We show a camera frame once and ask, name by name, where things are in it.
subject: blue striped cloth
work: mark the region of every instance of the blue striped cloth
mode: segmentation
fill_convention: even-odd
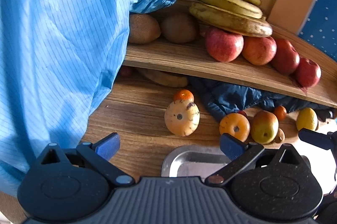
[[[75,147],[125,57],[129,11],[175,0],[0,0],[0,190],[50,142]]]

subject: bruised fruit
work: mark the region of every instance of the bruised fruit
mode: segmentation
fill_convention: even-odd
[[[198,127],[200,120],[199,109],[190,100],[176,100],[165,111],[165,125],[177,136],[191,135]]]
[[[164,86],[185,87],[188,85],[186,76],[176,73],[159,71],[147,68],[135,68],[145,78]]]
[[[239,113],[230,113],[222,118],[219,125],[220,135],[227,133],[245,142],[249,136],[250,124],[247,118]]]

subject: wooden shelf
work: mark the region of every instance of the wooden shelf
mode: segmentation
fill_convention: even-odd
[[[83,141],[97,142],[111,132],[121,137],[121,149],[111,162],[136,179],[141,175],[160,176],[164,158],[182,145],[219,145],[219,125],[206,111],[198,96],[195,102],[200,110],[197,130],[188,137],[171,134],[164,123],[164,112],[171,103],[177,88],[156,85],[140,75],[131,78],[117,78],[112,92],[90,116]],[[247,109],[251,119],[258,109]],[[330,151],[325,151],[298,139],[295,126],[297,113],[292,113],[281,122],[286,141],[292,143],[301,155],[306,155],[324,193],[335,185],[335,162]],[[321,123],[321,133],[337,131],[334,120]],[[277,148],[279,144],[269,144],[266,148]]]
[[[270,65],[254,66],[242,56],[230,63],[217,62],[206,52],[202,37],[180,45],[163,38],[146,45],[129,44],[123,64],[246,85],[337,108],[337,64],[310,44],[281,29],[274,28],[274,36],[291,40],[300,56],[321,66],[322,77],[318,85],[303,90]]]

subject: stainless steel tray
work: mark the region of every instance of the stainless steel tray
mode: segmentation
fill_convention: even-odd
[[[230,161],[219,147],[185,145],[168,154],[161,169],[161,176],[200,176],[204,181]]]

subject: screw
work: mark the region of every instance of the screw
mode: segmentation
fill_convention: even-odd
[[[132,177],[129,175],[119,175],[116,177],[116,182],[119,184],[130,184],[132,182]]]
[[[220,184],[223,183],[224,178],[220,175],[211,175],[208,177],[207,181],[212,184]]]

